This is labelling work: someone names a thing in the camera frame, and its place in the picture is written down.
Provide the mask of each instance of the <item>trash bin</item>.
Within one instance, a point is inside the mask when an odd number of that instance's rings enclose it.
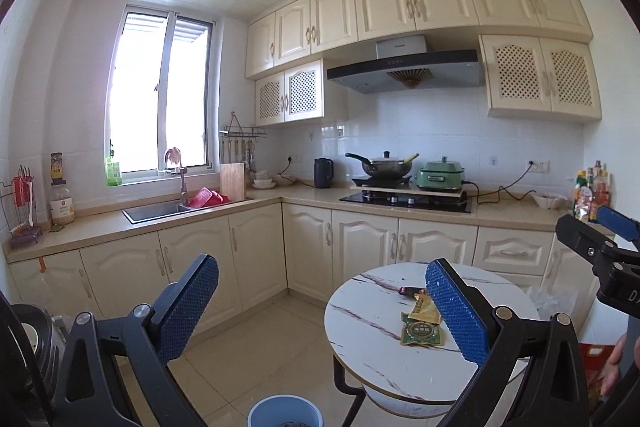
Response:
[[[301,396],[277,394],[260,400],[249,413],[248,427],[280,427],[284,423],[299,422],[307,427],[322,427],[318,407]]]

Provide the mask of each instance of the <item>range hood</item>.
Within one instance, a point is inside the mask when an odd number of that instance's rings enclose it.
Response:
[[[376,56],[376,60],[330,68],[327,79],[364,94],[480,85],[475,50],[430,52],[422,35],[376,42]]]

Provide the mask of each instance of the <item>beige countertop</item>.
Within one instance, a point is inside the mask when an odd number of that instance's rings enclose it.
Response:
[[[122,211],[115,210],[79,217],[60,232],[45,232],[43,236],[38,238],[36,245],[15,249],[4,245],[4,255],[9,263],[16,263],[280,202],[360,212],[375,216],[402,217],[404,219],[421,219],[438,223],[457,223],[500,229],[540,230],[542,232],[553,232],[556,220],[565,212],[564,210],[543,210],[529,198],[524,201],[503,200],[496,204],[481,205],[477,205],[474,201],[470,214],[340,201],[340,198],[353,193],[353,188],[318,189],[301,185],[279,187],[273,190],[249,190],[247,196],[251,199],[246,201],[205,208],[189,214],[165,217],[137,225],[132,225]],[[603,227],[598,227],[598,229],[603,232],[606,230]]]

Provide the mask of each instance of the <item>wall outlet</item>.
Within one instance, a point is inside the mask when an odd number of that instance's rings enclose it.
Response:
[[[529,160],[529,162],[533,162],[533,165],[531,166],[531,170],[529,172],[536,172],[537,174],[549,174],[549,160]]]

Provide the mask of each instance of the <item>table leg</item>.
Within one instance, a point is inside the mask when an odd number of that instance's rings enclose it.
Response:
[[[347,381],[344,378],[344,367],[342,364],[338,362],[338,359],[334,357],[334,384],[336,389],[341,393],[348,394],[350,396],[355,396],[356,398],[353,400],[349,412],[342,422],[342,427],[350,427],[353,421],[362,407],[362,403],[364,402],[365,397],[367,396],[364,392],[364,389],[361,387],[351,387],[347,384]]]

